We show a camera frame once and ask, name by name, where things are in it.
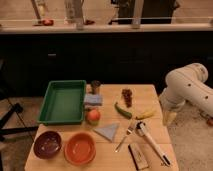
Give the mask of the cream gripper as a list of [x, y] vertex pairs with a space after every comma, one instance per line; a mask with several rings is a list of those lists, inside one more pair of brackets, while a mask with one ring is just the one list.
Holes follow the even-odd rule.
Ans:
[[163, 124], [169, 126], [177, 115], [177, 105], [172, 103], [161, 103], [163, 111]]

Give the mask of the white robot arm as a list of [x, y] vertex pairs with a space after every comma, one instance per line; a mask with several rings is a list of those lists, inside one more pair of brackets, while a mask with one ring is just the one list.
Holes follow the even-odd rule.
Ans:
[[207, 79], [208, 70], [200, 63], [174, 69], [166, 75], [166, 87], [159, 96], [165, 126], [172, 123], [186, 101], [213, 118], [213, 88], [205, 84]]

